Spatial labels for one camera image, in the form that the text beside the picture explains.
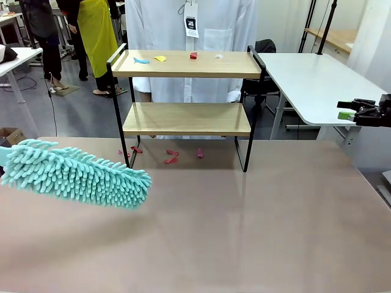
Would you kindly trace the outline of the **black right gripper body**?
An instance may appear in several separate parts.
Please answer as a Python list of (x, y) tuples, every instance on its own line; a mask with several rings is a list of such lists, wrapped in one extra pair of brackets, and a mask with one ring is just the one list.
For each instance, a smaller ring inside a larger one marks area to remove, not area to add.
[(383, 94), (379, 103), (358, 99), (359, 108), (354, 115), (357, 126), (390, 127), (390, 94)]

